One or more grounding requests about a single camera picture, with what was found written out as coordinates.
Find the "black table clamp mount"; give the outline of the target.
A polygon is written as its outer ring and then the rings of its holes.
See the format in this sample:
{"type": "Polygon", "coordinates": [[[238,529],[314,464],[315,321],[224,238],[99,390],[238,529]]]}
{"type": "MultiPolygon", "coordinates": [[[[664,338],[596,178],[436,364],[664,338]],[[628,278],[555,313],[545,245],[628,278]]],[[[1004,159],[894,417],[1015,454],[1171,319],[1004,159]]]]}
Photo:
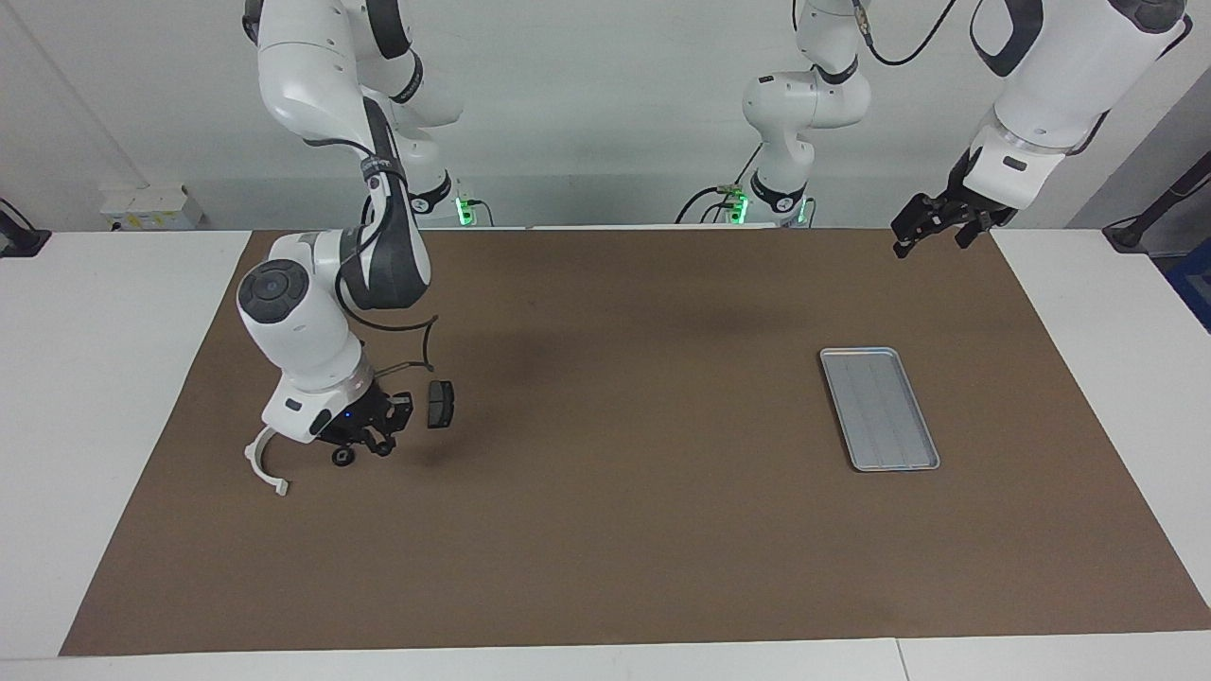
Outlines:
{"type": "Polygon", "coordinates": [[[36,257],[52,238],[51,230],[39,229],[8,200],[0,198],[0,258],[36,257]]]}

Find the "blue crate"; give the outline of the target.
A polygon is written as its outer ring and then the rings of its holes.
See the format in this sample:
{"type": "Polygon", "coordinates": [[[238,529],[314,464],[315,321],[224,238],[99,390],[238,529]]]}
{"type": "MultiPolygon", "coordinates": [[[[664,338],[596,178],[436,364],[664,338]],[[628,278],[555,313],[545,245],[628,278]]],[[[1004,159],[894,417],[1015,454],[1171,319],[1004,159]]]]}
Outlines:
{"type": "Polygon", "coordinates": [[[1164,271],[1165,280],[1211,334],[1211,238],[1164,271]]]}

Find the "white semicircular plastic bracket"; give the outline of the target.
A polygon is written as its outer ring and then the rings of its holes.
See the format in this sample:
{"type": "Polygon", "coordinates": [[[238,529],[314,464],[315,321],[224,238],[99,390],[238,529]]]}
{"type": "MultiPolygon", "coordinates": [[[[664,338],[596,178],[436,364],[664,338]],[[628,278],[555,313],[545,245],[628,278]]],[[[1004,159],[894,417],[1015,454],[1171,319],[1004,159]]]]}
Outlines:
{"type": "Polygon", "coordinates": [[[256,477],[264,483],[269,483],[276,496],[285,498],[289,494],[289,482],[285,477],[272,476],[264,468],[263,456],[268,443],[276,436],[277,433],[272,430],[272,427],[264,427],[256,437],[246,445],[245,458],[248,462],[252,473],[256,477]]]}

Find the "white box with yellow label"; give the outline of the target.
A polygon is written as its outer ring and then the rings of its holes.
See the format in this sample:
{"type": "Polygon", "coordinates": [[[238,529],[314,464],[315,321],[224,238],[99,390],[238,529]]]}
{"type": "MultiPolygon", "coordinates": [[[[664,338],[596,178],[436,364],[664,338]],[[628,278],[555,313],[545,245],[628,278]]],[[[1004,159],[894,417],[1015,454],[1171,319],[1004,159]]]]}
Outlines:
{"type": "Polygon", "coordinates": [[[99,214],[110,230],[199,230],[203,225],[203,210],[178,184],[104,191],[99,214]]]}

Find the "brown table mat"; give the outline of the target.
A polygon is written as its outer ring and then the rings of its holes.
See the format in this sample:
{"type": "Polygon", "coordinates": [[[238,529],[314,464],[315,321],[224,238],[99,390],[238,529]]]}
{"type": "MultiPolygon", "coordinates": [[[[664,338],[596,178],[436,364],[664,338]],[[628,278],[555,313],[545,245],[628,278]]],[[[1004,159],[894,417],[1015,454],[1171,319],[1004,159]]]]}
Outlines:
{"type": "Polygon", "coordinates": [[[386,458],[279,437],[229,284],[61,653],[1211,629],[991,238],[429,233],[455,387],[386,458]],[[891,347],[939,450],[853,469],[817,353],[891,347]]]}

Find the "black angled stand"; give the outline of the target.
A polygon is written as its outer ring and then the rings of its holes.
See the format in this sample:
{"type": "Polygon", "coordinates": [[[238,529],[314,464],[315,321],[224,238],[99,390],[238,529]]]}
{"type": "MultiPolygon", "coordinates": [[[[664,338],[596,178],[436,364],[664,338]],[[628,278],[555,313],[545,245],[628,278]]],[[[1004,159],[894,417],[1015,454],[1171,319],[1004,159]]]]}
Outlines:
{"type": "Polygon", "coordinates": [[[1144,233],[1175,206],[1194,198],[1203,188],[1211,185],[1211,149],[1193,167],[1187,168],[1178,181],[1167,185],[1154,202],[1142,212],[1103,227],[1101,233],[1109,245],[1120,253],[1141,253],[1144,233]]]}

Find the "silver metal tray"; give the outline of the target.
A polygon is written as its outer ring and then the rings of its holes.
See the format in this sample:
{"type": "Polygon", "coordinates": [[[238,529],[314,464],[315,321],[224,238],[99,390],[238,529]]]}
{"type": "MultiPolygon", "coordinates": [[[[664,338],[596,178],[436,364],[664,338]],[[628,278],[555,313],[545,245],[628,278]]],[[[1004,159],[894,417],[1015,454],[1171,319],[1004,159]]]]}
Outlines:
{"type": "Polygon", "coordinates": [[[891,347],[830,347],[817,353],[851,467],[860,473],[939,469],[903,359],[891,347]]]}

